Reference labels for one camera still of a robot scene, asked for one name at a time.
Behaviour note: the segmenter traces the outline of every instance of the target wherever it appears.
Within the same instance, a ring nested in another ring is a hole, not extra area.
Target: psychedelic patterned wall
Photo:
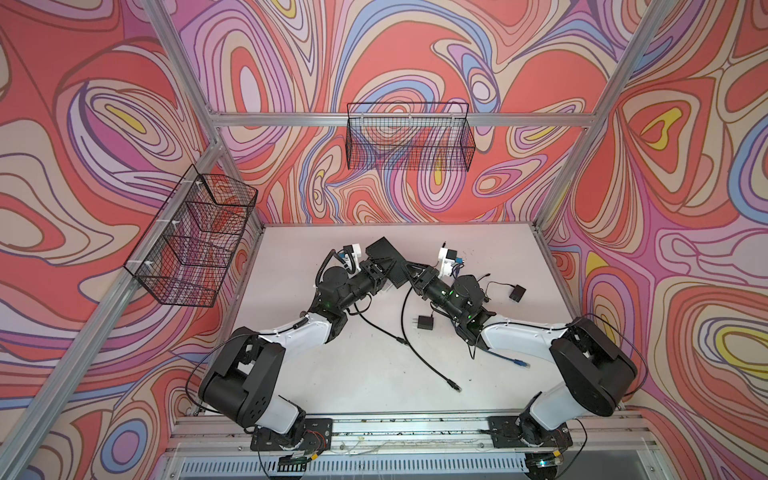
[[[768,478],[767,3],[678,2],[547,237],[678,475]]]
[[[0,440],[207,146],[139,4],[0,2]],[[252,243],[214,309],[136,295],[27,478],[146,476]]]
[[[350,171],[345,128],[230,127],[224,138],[261,192],[264,223],[533,220],[578,129],[489,130],[495,141],[478,146],[469,172]]]
[[[463,100],[589,112],[645,12],[625,2],[190,0],[172,19],[215,111]],[[416,104],[404,107],[417,109]],[[576,129],[477,127],[469,173],[350,172],[346,129],[224,130],[267,223],[530,221]]]
[[[135,297],[25,480],[149,478],[176,419],[192,406],[184,384],[216,344],[254,244],[249,228],[213,308],[158,305],[143,290]],[[200,374],[190,382],[193,392]]]

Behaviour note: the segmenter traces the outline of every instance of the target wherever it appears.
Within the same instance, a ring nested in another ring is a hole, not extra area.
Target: power adapter
[[[435,328],[435,318],[432,316],[419,315],[419,320],[416,323],[416,328],[422,330],[431,330]]]
[[[525,294],[525,288],[519,285],[512,287],[512,292],[509,294],[509,298],[514,302],[519,302]]]

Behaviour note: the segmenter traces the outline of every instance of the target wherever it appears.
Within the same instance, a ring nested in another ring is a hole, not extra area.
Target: black cable
[[[485,284],[485,290],[483,290],[483,295],[485,295],[486,297],[488,296],[488,287],[491,286],[491,283],[495,283],[496,285],[511,286],[512,288],[515,288],[517,286],[517,285],[512,285],[511,283],[494,282],[493,280],[490,280],[488,283]]]
[[[451,276],[454,280],[458,278],[458,273],[461,271],[461,269],[464,268],[464,263],[457,263],[453,266],[453,269],[451,269]]]
[[[326,269],[328,262],[331,261],[334,255],[336,255],[336,251],[331,249],[331,251],[328,252],[328,255],[326,255],[326,259],[323,260],[323,262],[320,264],[320,268],[317,270],[317,275],[315,275],[315,286],[320,285],[320,280],[323,276],[323,270]]]
[[[522,432],[520,432],[520,435],[518,435],[518,436],[516,436],[516,437],[508,437],[508,436],[506,436],[506,435],[502,435],[501,433],[498,433],[498,432],[493,432],[492,430],[483,430],[483,429],[479,429],[479,430],[478,430],[478,433],[484,433],[484,434],[486,434],[486,435],[490,435],[490,436],[493,436],[493,437],[498,437],[498,438],[500,438],[500,439],[504,439],[504,440],[509,440],[509,441],[511,441],[511,442],[516,442],[516,441],[518,441],[519,439],[523,438],[523,434],[522,434]]]
[[[449,314],[443,312],[442,310],[438,310],[438,307],[434,303],[429,302],[429,308],[431,308],[433,312],[439,313],[440,315],[444,316],[445,318],[451,320],[451,323],[453,323],[454,326],[455,326],[456,320],[453,317],[451,317]]]
[[[261,428],[256,431],[256,455],[259,456],[259,466],[261,467],[261,471],[264,472],[264,475],[266,475],[267,478],[270,477],[270,474],[266,473],[266,468],[264,468],[264,464],[261,462],[261,452],[259,451],[259,432],[261,432]]]
[[[548,326],[539,326],[539,325],[533,325],[533,324],[531,324],[531,323],[509,322],[509,321],[508,321],[508,322],[496,322],[496,323],[489,323],[488,325],[486,325],[486,326],[483,326],[483,327],[480,329],[480,332],[478,333],[478,338],[480,338],[480,335],[482,334],[483,330],[485,330],[485,329],[489,328],[490,326],[494,326],[494,325],[520,325],[520,326],[530,326],[530,327],[532,327],[532,328],[535,328],[535,329],[551,330],[552,332],[557,332],[557,331],[559,331],[559,330],[567,330],[567,329],[571,328],[571,324],[570,324],[570,323],[569,323],[568,325],[566,325],[566,326],[561,326],[560,328],[557,328],[557,329],[552,329],[552,328],[549,328]]]
[[[357,313],[351,313],[351,315],[360,315],[360,318],[362,318],[362,321],[363,321],[363,322],[365,322],[365,323],[368,323],[370,326],[372,326],[373,328],[377,329],[378,331],[380,331],[380,332],[381,332],[381,333],[383,333],[384,335],[387,335],[387,336],[391,336],[393,339],[397,340],[398,342],[402,343],[403,345],[408,345],[408,342],[407,342],[405,339],[401,339],[401,338],[400,338],[400,337],[398,337],[397,335],[392,335],[391,333],[389,333],[389,332],[387,332],[386,330],[384,330],[382,327],[380,327],[380,326],[376,325],[375,323],[371,323],[371,322],[370,322],[370,321],[369,321],[367,318],[365,318],[365,317],[364,317],[364,315],[362,314],[362,312],[358,311]]]
[[[190,380],[192,380],[192,375],[194,375],[194,373],[197,371],[197,369],[200,367],[200,365],[203,362],[205,362],[205,360],[210,356],[211,353],[217,351],[218,349],[220,349],[221,347],[225,346],[226,344],[228,344],[229,342],[231,342],[232,340],[234,340],[236,338],[240,338],[241,336],[252,336],[252,335],[253,335],[252,333],[243,333],[242,335],[235,335],[235,336],[229,338],[226,342],[221,343],[219,346],[215,346],[210,352],[208,352],[208,354],[206,356],[204,356],[202,358],[201,361],[199,361],[199,362],[197,362],[197,364],[195,364],[194,368],[192,368],[192,371],[190,372],[190,375],[187,377],[187,382],[184,383],[184,392],[187,394],[187,398],[189,398],[189,400],[193,404],[195,404],[198,407],[202,408],[203,410],[206,410],[206,411],[211,412],[211,413],[221,413],[218,410],[209,409],[208,407],[206,407],[202,403],[199,403],[197,400],[192,398],[192,395],[190,394]]]
[[[437,369],[435,369],[435,367],[429,365],[429,363],[426,360],[424,360],[421,355],[419,355],[419,352],[416,352],[416,349],[413,348],[413,345],[411,345],[411,343],[408,341],[408,336],[406,335],[406,321],[405,321],[405,317],[406,317],[406,303],[408,302],[408,297],[409,297],[409,295],[411,294],[412,291],[413,291],[413,286],[411,286],[411,288],[408,289],[408,293],[406,293],[406,297],[402,301],[402,309],[400,310],[400,329],[402,330],[402,338],[405,339],[405,341],[407,342],[408,346],[411,347],[411,351],[413,352],[413,354],[416,355],[419,358],[419,360],[422,361],[422,363],[424,365],[429,367],[430,370],[432,370],[440,378],[445,380],[451,386],[451,388],[454,389],[456,392],[461,392],[462,391],[462,387],[458,386],[458,384],[456,382],[454,382],[453,380],[451,380],[447,376],[445,376],[442,373],[438,372]]]
[[[565,475],[565,472],[567,472],[568,469],[571,467],[571,465],[573,465],[574,462],[576,462],[576,458],[578,458],[579,454],[581,453],[581,450],[584,450],[584,446],[587,445],[587,439],[589,439],[589,434],[587,434],[587,429],[584,427],[584,424],[581,423],[581,420],[579,419],[574,419],[574,420],[576,420],[578,424],[581,425],[581,429],[584,430],[584,443],[581,444],[581,447],[578,449],[578,452],[576,452],[576,455],[574,455],[574,459],[571,460],[571,463],[569,463],[568,466],[565,467],[565,469],[562,472],[558,473],[558,476],[554,477],[553,480],[558,480],[558,478]]]
[[[367,297],[369,297],[370,301],[368,302],[368,306],[366,307],[366,309],[365,309],[365,310],[362,310],[362,311],[361,311],[360,309],[358,309],[358,308],[357,308],[357,302],[355,302],[355,303],[353,304],[353,305],[355,306],[355,312],[354,312],[354,313],[352,313],[352,312],[350,312],[350,311],[349,311],[349,309],[346,309],[346,312],[347,312],[349,315],[362,315],[362,314],[364,314],[365,312],[367,312],[367,311],[368,311],[368,309],[369,309],[369,308],[371,308],[371,303],[373,303],[373,295],[371,295],[370,293],[367,293],[367,294],[366,294],[366,296],[367,296]]]
[[[620,337],[621,337],[621,338],[622,338],[622,339],[623,339],[625,342],[629,343],[629,346],[631,346],[631,347],[632,347],[632,350],[634,350],[634,351],[636,352],[636,354],[637,354],[637,355],[640,357],[640,360],[642,360],[642,361],[643,361],[643,365],[645,366],[645,375],[643,375],[643,379],[640,381],[640,384],[639,384],[639,385],[637,385],[637,387],[635,387],[635,389],[634,389],[634,390],[632,390],[631,392],[627,392],[627,393],[625,393],[625,394],[624,394],[624,396],[622,396],[621,398],[624,398],[625,396],[629,396],[629,395],[633,395],[634,393],[637,393],[637,391],[638,391],[638,390],[640,390],[641,388],[643,388],[643,385],[645,385],[645,382],[646,382],[646,380],[648,380],[648,371],[649,371],[649,369],[648,369],[648,363],[645,361],[645,358],[643,358],[643,354],[642,354],[642,353],[640,353],[640,350],[638,350],[638,349],[637,349],[637,348],[634,346],[634,344],[633,344],[632,342],[630,342],[629,340],[627,340],[627,337],[626,337],[626,336],[622,335],[622,334],[621,334],[621,332],[619,332],[619,331],[616,329],[616,327],[615,327],[615,326],[613,326],[613,325],[611,325],[611,324],[610,324],[610,323],[609,323],[607,320],[603,319],[603,318],[602,318],[602,317],[600,317],[600,316],[597,316],[597,315],[595,315],[594,313],[585,313],[585,315],[593,316],[594,318],[596,318],[596,319],[600,320],[602,323],[605,323],[606,325],[608,325],[608,326],[609,326],[609,327],[610,327],[610,328],[611,328],[611,329],[612,329],[614,332],[616,332],[616,333],[617,333],[617,334],[618,334],[618,335],[619,335],[619,336],[620,336]]]

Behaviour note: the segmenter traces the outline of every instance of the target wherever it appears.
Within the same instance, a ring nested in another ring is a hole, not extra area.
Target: cable connector
[[[510,359],[510,360],[511,360],[511,361],[512,361],[512,363],[514,363],[515,365],[519,365],[519,366],[521,366],[521,367],[524,367],[524,368],[526,368],[526,369],[530,369],[530,368],[531,368],[531,364],[530,364],[530,363],[528,363],[528,362],[523,362],[522,360],[518,360],[518,359]]]
[[[462,391],[462,387],[458,386],[458,383],[454,382],[453,380],[448,379],[446,380],[446,382],[448,382],[451,388],[454,389],[456,392]]]

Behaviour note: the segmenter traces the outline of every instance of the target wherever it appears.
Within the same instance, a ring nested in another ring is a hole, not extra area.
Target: wire mesh basket
[[[346,164],[350,170],[463,170],[475,155],[458,102],[347,104]]]
[[[157,242],[131,273],[159,303],[212,307],[257,195],[255,188],[226,175],[198,174]]]

